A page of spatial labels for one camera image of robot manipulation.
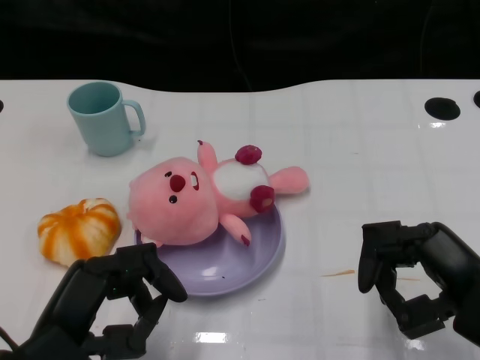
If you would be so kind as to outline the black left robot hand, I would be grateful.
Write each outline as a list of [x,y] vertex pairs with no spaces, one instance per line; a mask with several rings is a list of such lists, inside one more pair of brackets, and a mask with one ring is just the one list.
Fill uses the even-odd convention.
[[[105,300],[127,298],[134,324],[91,333]],[[118,248],[113,255],[77,260],[66,272],[29,339],[1,352],[2,359],[138,359],[168,301],[184,302],[185,288],[157,255],[154,244]]]

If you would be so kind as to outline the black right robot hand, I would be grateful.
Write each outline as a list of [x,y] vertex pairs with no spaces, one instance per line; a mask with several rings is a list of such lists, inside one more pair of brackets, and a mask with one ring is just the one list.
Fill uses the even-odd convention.
[[[358,264],[358,288],[376,288],[391,311],[400,332],[410,340],[444,329],[453,329],[479,344],[479,255],[446,225],[400,221],[363,225]],[[397,270],[421,264],[441,289],[438,298],[420,295],[406,300],[396,289]]]

